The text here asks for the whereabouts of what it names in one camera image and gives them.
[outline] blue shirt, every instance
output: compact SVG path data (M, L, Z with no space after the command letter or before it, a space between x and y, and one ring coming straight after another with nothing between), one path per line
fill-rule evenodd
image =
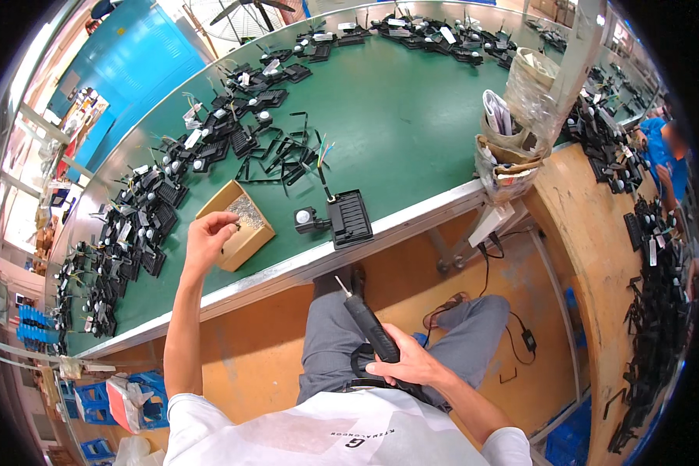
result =
M647 136L647 153L645 158L650 163L650 173L655 180L657 191L661 193L661 197L663 197L664 189L657 179L655 165L662 165L668 169L671 175L671 183L673 184L673 194L676 200L680 201L683 199L684 193L686 193L687 164L685 159L676 160L668 144L662 140L661 129L665 125L666 122L662 118L650 118L640 124L640 129Z

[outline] open cardboard box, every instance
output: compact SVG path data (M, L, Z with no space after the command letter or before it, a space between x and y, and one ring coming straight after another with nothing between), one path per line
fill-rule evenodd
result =
M245 263L261 246L267 244L267 241L274 237L272 226L261 214L261 211L251 197L243 191L241 185L235 180L231 180L223 186L223 189L218 191L217 194L202 207L195 217L196 219L201 219L210 212L227 210L228 206L232 204L234 200L244 194L249 198L251 204L253 204L254 210L261 216L264 225L254 230L246 225L245 222L241 222L241 228L225 242L216 264L218 267L228 272L235 272L238 270L241 264Z

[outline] white t-shirt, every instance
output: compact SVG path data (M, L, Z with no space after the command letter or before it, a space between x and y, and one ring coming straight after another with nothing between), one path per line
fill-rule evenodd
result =
M522 430L495 431L479 453L450 417L401 390L321 392L236 426L205 398L173 396L164 464L466 464L531 466Z

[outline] fan blade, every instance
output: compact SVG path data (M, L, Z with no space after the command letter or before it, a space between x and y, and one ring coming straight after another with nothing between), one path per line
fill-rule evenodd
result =
M214 20L210 22L211 26L214 26L215 23L218 23L219 21L223 20L226 16L229 14L233 13L236 8L240 7L241 4L239 2L233 2L232 4L228 5L225 7L225 10L221 11L217 16L214 17Z
M263 3L264 5L269 5L271 7L275 7L278 10L285 10L285 11L289 11L291 13L295 13L295 9L293 9L292 7L289 7L288 5L285 5L284 3L276 2L275 0L261 0L261 3Z

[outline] gray pants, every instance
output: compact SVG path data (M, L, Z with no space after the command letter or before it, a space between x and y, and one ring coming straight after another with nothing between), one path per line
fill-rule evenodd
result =
M479 387L497 350L509 311L506 299L490 294L439 314L437 324L448 333L429 349L430 354L469 385ZM365 337L349 314L342 292L325 294L311 303L301 360L304 374L298 377L298 404L320 391L336 391L355 378L349 358ZM358 360L361 369L371 361L362 355ZM450 410L435 389L423 390L435 407Z

